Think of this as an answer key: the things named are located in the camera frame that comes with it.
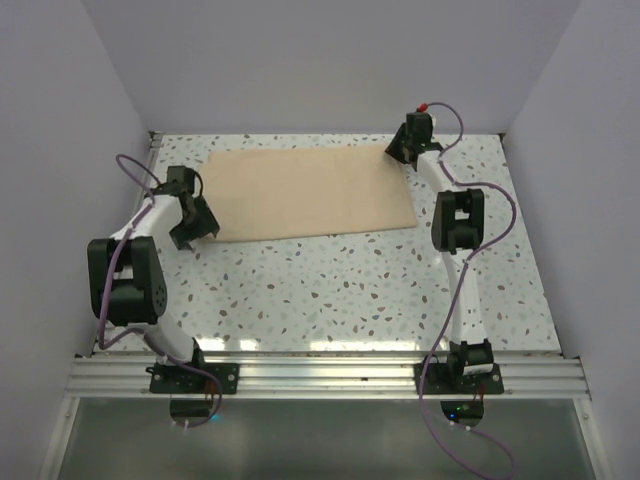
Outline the beige cloth wrap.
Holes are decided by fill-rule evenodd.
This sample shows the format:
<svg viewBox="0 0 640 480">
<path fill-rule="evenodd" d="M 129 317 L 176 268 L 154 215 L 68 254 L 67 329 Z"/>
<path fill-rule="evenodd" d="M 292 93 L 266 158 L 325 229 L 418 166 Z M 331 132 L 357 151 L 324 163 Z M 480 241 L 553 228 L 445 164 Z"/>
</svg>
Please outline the beige cloth wrap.
<svg viewBox="0 0 640 480">
<path fill-rule="evenodd" d="M 199 172 L 220 242 L 417 224 L 405 170 L 382 145 L 214 152 Z"/>
</svg>

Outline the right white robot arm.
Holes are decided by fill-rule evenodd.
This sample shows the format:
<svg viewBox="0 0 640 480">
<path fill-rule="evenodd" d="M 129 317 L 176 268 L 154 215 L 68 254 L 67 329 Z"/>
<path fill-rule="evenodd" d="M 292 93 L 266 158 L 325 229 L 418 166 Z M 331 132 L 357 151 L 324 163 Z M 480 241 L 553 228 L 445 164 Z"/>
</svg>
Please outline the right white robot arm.
<svg viewBox="0 0 640 480">
<path fill-rule="evenodd" d="M 494 355 L 481 315 L 476 274 L 467 257 L 484 240 L 485 197 L 464 188 L 441 164 L 444 147 L 432 139 L 435 120 L 426 104 L 406 115 L 385 153 L 408 165 L 436 194 L 431 241 L 441 254 L 450 284 L 451 305 L 440 338 L 448 339 L 445 360 L 435 353 L 416 366 L 419 394 L 462 394 L 491 379 Z"/>
</svg>

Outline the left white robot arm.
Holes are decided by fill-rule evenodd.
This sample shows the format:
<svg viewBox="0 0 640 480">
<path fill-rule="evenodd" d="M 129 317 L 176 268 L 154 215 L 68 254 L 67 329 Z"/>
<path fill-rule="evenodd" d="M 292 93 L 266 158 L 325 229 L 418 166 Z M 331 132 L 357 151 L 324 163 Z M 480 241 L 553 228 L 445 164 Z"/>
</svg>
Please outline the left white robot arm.
<svg viewBox="0 0 640 480">
<path fill-rule="evenodd" d="M 133 218 L 113 235 L 87 246 L 98 347 L 107 350 L 136 335 L 157 355 L 151 370 L 157 384 L 189 393 L 219 393 L 221 387 L 208 373 L 198 342 L 167 313 L 169 292 L 158 254 L 160 242 L 185 251 L 192 241 L 219 231 L 196 170 L 171 166 L 165 181 L 146 187 Z"/>
</svg>

